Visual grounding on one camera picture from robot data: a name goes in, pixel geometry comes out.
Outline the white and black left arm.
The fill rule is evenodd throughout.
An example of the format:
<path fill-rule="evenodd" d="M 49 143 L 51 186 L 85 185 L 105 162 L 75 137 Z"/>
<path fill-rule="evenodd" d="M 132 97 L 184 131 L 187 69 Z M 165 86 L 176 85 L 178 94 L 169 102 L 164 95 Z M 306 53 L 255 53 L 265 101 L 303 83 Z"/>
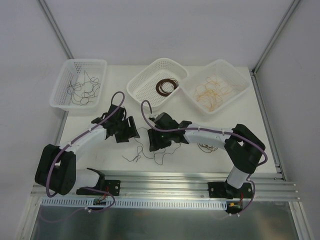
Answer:
<path fill-rule="evenodd" d="M 124 107 L 112 104 L 102 116 L 93 119 L 87 130 L 64 144 L 46 145 L 39 160 L 34 181 L 45 187 L 49 197 L 67 195 L 99 195 L 110 192 L 105 174 L 93 168 L 77 169 L 77 162 L 90 149 L 109 137 L 117 143 L 139 138 L 133 116 Z"/>

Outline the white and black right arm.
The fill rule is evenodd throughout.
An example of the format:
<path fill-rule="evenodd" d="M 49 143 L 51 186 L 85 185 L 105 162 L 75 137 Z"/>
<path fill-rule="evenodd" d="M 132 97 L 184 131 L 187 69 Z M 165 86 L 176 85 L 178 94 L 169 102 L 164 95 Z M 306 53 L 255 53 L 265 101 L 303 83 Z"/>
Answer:
<path fill-rule="evenodd" d="M 154 123 L 154 126 L 147 131 L 151 152 L 169 147 L 173 142 L 208 145 L 227 152 L 233 167 L 222 189 L 216 190 L 220 198 L 236 198 L 242 192 L 242 186 L 247 178 L 261 165 L 261 157 L 268 159 L 265 144 L 240 123 L 233 128 L 225 129 L 200 126 L 186 120 L 178 123 L 165 112 L 146 119 L 147 123 L 149 121 Z"/>

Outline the brown yellow wire ball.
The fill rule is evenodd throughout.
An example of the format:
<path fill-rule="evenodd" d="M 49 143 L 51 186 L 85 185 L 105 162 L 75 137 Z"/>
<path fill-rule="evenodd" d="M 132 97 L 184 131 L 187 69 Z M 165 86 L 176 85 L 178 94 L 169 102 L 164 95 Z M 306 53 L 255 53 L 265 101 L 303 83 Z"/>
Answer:
<path fill-rule="evenodd" d="M 210 145 L 207 145 L 207 144 L 200 144 L 198 143 L 197 146 L 199 147 L 199 149 L 204 152 L 204 153 L 212 153 L 212 152 L 215 152 L 218 148 L 215 147 L 215 146 L 210 146 Z"/>

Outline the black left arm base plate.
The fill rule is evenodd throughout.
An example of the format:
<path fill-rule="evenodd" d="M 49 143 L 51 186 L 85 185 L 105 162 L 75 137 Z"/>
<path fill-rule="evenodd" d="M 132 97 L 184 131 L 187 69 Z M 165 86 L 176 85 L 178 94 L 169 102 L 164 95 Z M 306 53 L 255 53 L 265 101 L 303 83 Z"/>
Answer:
<path fill-rule="evenodd" d="M 120 180 L 99 180 L 95 187 L 91 187 L 92 189 L 104 191 L 112 194 L 113 196 L 120 195 L 121 189 L 121 181 Z M 96 192 L 92 190 L 88 190 L 85 187 L 81 187 L 76 190 L 77 195 L 86 195 L 86 196 L 98 196 L 103 195 L 102 192 Z"/>

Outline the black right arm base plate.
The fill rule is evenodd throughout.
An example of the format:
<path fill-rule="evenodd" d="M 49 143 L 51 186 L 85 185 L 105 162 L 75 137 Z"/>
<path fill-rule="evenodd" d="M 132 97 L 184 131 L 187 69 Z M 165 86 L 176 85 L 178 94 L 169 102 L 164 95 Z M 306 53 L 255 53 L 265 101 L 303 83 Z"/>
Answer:
<path fill-rule="evenodd" d="M 252 185 L 248 182 L 245 182 L 240 188 L 235 188 L 227 182 L 221 181 L 208 182 L 207 185 L 209 197 L 214 199 L 251 199 L 254 193 Z"/>

